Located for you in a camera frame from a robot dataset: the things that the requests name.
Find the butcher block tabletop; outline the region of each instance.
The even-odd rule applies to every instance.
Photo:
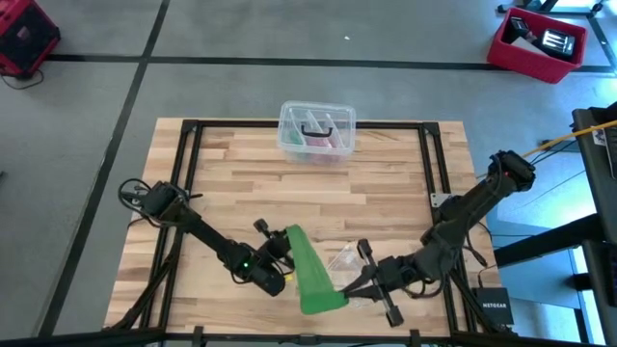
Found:
[[[169,181],[182,122],[159,119],[156,123],[143,174],[145,182]],[[452,191],[464,194],[476,180],[463,123],[442,121],[439,125]],[[417,130],[359,129],[349,160],[331,167],[287,162],[277,148],[276,128],[206,127],[203,131],[192,190],[203,197],[191,200],[191,206],[227,238],[258,248],[265,238],[253,227],[255,220],[263,218],[271,229],[297,224],[328,266],[346,245],[362,238],[370,241],[376,260],[412,253],[421,247],[419,238],[432,225]],[[188,166],[192,136],[179,186]],[[430,136],[428,143],[439,187]],[[146,287],[157,236],[158,229],[144,221],[129,228],[105,326],[118,322]],[[495,264],[488,232],[475,226],[470,237],[488,263]],[[469,284],[474,286],[482,267],[470,254],[464,256]],[[484,271],[482,280],[485,285],[500,285],[496,268]],[[458,325],[464,329],[461,296],[456,287],[453,293]],[[162,296],[160,288],[154,300],[152,326],[158,322]],[[397,290],[391,296],[405,319],[396,328],[389,326],[384,306],[370,301],[304,315],[294,279],[274,298],[254,284],[235,284],[216,254],[187,234],[167,331],[191,333],[195,326],[203,326],[211,334],[393,336],[409,335],[409,330],[417,329],[422,336],[449,335],[443,294],[412,300]]]

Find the green object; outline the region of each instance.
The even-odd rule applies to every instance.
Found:
[[[286,231],[296,265],[302,313],[315,314],[346,306],[349,299],[335,290],[326,268],[302,228],[293,225],[287,227]]]
[[[293,145],[299,145],[299,146],[307,145],[305,141],[302,139],[302,137],[300,136],[300,133],[297,131],[297,128],[296,128],[296,131],[287,132],[287,136],[289,137],[288,138],[289,142]],[[296,160],[305,161],[309,159],[310,153],[296,152],[294,153],[294,156],[296,157]]]

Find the green foam block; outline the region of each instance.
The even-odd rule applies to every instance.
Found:
[[[346,306],[349,299],[335,290],[326,268],[301,227],[286,228],[296,278],[300,288],[300,311],[315,314]]]

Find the red bin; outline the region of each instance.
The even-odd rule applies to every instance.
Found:
[[[504,42],[502,40],[503,32],[511,16],[522,18],[536,37],[541,37],[546,29],[554,29],[574,36],[576,38],[576,43],[573,59],[570,62],[566,62]],[[585,28],[548,18],[541,14],[518,8],[511,8],[508,10],[503,19],[503,23],[501,23],[501,26],[499,26],[493,38],[487,61],[498,67],[520,72],[545,82],[557,83],[561,81],[568,72],[582,65],[586,41],[587,30],[585,30]]]
[[[32,77],[59,40],[34,0],[0,0],[0,75]]]

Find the plastic container lid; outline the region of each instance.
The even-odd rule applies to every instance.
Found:
[[[356,142],[351,106],[287,101],[279,120],[279,147],[292,152],[349,155]]]

